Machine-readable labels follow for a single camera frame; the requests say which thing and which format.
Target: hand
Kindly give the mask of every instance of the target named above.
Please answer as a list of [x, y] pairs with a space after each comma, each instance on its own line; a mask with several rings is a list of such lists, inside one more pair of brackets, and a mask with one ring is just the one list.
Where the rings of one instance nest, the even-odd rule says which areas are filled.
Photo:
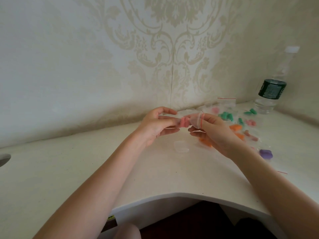
[[[191, 114], [186, 117], [190, 118], [197, 115]], [[216, 150], [228, 158], [233, 145], [243, 144], [243, 141], [230, 130], [229, 126], [220, 117], [208, 113], [204, 114], [201, 129], [192, 126], [188, 131], [194, 137], [209, 141]]]
[[179, 131], [180, 119], [168, 116], [159, 116], [163, 112], [176, 115], [177, 111], [167, 108], [158, 107], [151, 110], [144, 117], [143, 121], [136, 129], [145, 139], [146, 146], [151, 145], [154, 140], [162, 135], [172, 134]]

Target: water bottle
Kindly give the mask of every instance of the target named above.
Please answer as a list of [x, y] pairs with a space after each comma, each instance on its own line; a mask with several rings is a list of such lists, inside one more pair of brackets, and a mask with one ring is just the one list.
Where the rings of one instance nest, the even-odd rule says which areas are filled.
[[299, 46], [288, 46], [285, 49], [284, 61], [278, 66], [277, 72], [271, 79], [265, 79], [258, 97], [255, 100], [255, 109], [260, 114], [268, 114], [278, 103], [287, 83], [285, 78], [289, 71], [289, 63], [299, 51]]

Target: desk surface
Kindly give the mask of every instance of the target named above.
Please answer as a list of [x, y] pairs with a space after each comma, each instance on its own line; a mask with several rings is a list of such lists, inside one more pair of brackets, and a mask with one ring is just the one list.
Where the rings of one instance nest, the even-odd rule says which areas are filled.
[[[250, 104], [239, 104], [249, 108]], [[0, 149], [12, 158], [0, 168], [0, 232], [31, 238], [52, 213], [117, 148], [138, 123]], [[261, 128], [271, 146], [271, 165], [319, 203], [319, 129], [276, 111]], [[173, 142], [185, 140], [188, 153]], [[197, 138], [180, 132], [158, 138], [140, 156], [113, 213], [147, 201], [184, 196], [229, 205], [262, 216], [269, 212], [241, 171]]]

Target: wallpaper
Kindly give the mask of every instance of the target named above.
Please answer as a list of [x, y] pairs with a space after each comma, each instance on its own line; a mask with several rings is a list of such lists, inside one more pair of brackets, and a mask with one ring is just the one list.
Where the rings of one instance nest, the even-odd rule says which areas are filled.
[[279, 108], [319, 119], [318, 0], [0, 0], [0, 147], [255, 98], [300, 46]]

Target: purple modeling clay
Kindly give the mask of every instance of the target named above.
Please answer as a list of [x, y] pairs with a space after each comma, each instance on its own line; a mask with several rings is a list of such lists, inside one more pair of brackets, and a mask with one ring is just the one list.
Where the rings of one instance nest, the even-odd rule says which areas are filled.
[[272, 152], [266, 149], [260, 149], [259, 154], [263, 159], [271, 159], [273, 158]]

